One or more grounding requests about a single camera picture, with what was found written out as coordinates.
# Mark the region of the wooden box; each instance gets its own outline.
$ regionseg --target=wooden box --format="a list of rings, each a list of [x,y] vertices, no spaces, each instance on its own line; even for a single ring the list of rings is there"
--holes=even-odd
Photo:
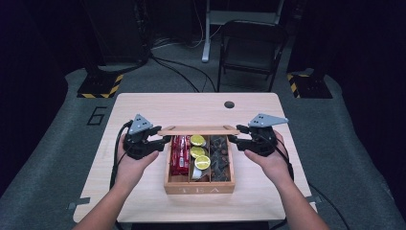
[[[211,165],[205,173],[208,175],[203,176],[203,178],[196,180],[192,178],[193,173],[193,157],[190,156],[190,168],[189,175],[172,175],[170,171],[170,158],[172,155],[171,152],[171,143],[169,143],[168,154],[167,154],[167,165],[165,168],[165,182],[164,187],[165,191],[169,195],[189,195],[189,194],[231,194],[234,191],[236,185],[236,180],[234,177],[234,167],[233,167],[233,153],[230,147],[230,142],[228,141],[227,135],[239,134],[239,131],[232,126],[169,126],[158,132],[159,135],[201,135],[206,140],[206,154],[211,158],[217,158],[218,154],[211,152],[212,146],[214,145],[215,140],[221,140],[225,142],[227,146],[227,153],[222,152],[228,157],[228,167],[222,168],[222,172],[227,174],[225,176],[226,181],[218,181],[218,176],[215,176],[215,172],[218,172],[218,168]]]

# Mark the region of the red package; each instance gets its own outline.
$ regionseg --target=red package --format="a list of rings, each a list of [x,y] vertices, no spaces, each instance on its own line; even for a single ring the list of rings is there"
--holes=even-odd
[[[173,136],[170,156],[172,175],[188,175],[190,163],[191,136]]]

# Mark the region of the gray carpet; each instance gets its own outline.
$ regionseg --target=gray carpet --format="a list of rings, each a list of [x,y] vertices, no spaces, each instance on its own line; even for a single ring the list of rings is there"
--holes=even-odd
[[[385,180],[354,133],[339,85],[326,77],[333,95],[331,100],[293,97],[285,73],[290,47],[283,54],[273,92],[279,95],[289,119],[307,179],[334,203],[351,229],[406,229]],[[159,58],[197,67],[211,76],[215,83],[218,42],[212,44],[209,63],[201,62],[202,49],[203,44],[196,48],[171,45],[154,49],[152,53]],[[201,73],[173,66],[198,89],[203,88],[205,77]],[[116,97],[77,98],[77,90],[85,76],[84,70],[66,76],[69,92],[64,105],[31,158],[0,199],[1,229],[71,229],[75,225],[72,218],[75,210],[67,209],[67,205],[80,197],[116,100]],[[266,88],[261,77],[255,78],[259,79],[259,84],[252,87]],[[231,80],[226,78],[224,82],[229,84]],[[204,91],[213,92],[209,82]],[[221,91],[255,90],[223,84]],[[175,73],[150,60],[142,68],[124,74],[118,93],[124,92],[192,92],[192,88]],[[87,126],[97,106],[106,107],[98,109],[98,113],[104,114],[101,125]],[[324,198],[317,208],[331,229],[345,229],[343,221]]]

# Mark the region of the wooden crate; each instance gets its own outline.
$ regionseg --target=wooden crate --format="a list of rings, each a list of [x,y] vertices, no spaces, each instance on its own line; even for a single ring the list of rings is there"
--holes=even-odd
[[[226,171],[229,175],[228,181],[213,181],[211,178],[211,167],[208,168],[209,181],[196,182],[192,179],[192,170],[194,164],[190,156],[191,163],[189,168],[189,175],[172,175],[170,173],[170,157],[171,157],[171,142],[168,147],[167,165],[165,168],[165,182],[164,188],[169,195],[189,195],[189,194],[231,194],[234,191],[236,180],[234,177],[233,167],[233,153],[231,151],[230,142],[227,135],[239,134],[239,131],[232,126],[169,126],[158,132],[159,135],[202,135],[209,146],[208,154],[210,152],[210,137],[211,136],[224,136],[227,142],[228,161],[229,166]]]

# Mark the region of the yellow lid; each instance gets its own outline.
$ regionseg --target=yellow lid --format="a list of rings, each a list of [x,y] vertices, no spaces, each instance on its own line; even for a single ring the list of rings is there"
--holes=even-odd
[[[194,146],[205,146],[206,140],[203,138],[202,135],[193,135],[191,137],[191,143]]]
[[[210,166],[210,158],[206,155],[201,155],[194,160],[194,165],[199,170],[206,170]]]
[[[201,155],[205,155],[205,151],[201,147],[192,147],[191,148],[191,156],[197,158]]]

